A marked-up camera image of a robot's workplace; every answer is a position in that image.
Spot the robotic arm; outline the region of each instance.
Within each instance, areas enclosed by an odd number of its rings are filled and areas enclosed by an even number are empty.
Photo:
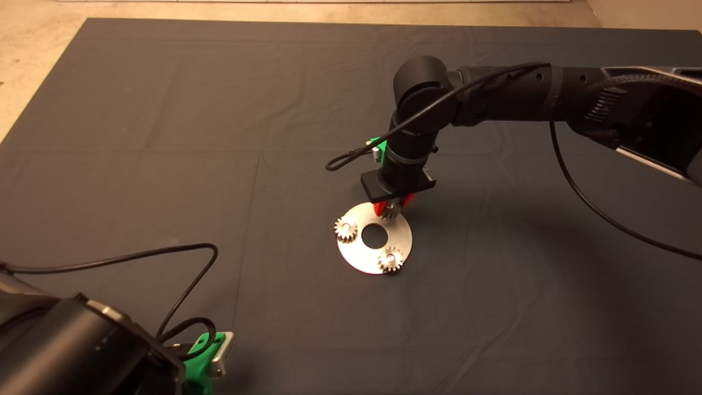
[[[400,67],[393,81],[397,109],[390,128],[416,120],[387,139],[382,167],[361,175],[378,215],[392,218],[414,193],[436,184],[426,163],[437,151],[441,129],[485,120],[566,121],[599,144],[702,186],[701,69],[547,63],[513,69],[495,73],[502,69],[461,67],[448,72],[431,56]],[[415,117],[456,87],[475,82],[479,83]]]

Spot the metal gear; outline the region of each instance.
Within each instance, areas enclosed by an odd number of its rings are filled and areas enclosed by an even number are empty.
[[[336,239],[341,242],[351,242],[358,235],[358,225],[353,219],[342,216],[337,219],[334,224],[334,233],[336,233]]]
[[[404,263],[402,253],[395,247],[387,247],[378,257],[378,267],[383,273],[398,271]]]
[[[386,221],[392,221],[397,217],[401,209],[402,206],[399,203],[399,199],[390,200],[385,203],[385,208],[383,208],[383,212],[380,213],[380,217]]]

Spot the table surface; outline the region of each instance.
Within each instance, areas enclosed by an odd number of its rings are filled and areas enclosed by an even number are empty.
[[[694,393],[702,265],[643,245],[570,191],[548,127],[447,128],[406,208],[398,276],[341,258],[408,58],[449,68],[702,65],[698,32],[88,20],[0,144],[2,259],[67,264],[186,242],[221,256],[174,322],[237,336],[219,394]],[[702,190],[560,125],[592,199],[700,249]],[[206,253],[28,278],[154,331]]]

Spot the gear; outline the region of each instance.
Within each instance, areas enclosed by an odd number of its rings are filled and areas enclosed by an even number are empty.
[[[334,224],[334,233],[336,233],[337,240],[341,242],[351,242],[356,238],[358,234],[358,226],[356,221],[346,216],[342,216],[337,219]]]
[[[392,273],[398,271],[404,263],[404,257],[395,247],[388,247],[383,250],[383,253],[378,257],[378,267],[383,273]]]
[[[385,203],[385,208],[383,208],[383,212],[380,213],[380,217],[386,221],[392,221],[397,217],[401,209],[402,206],[400,206],[399,200],[393,199]]]

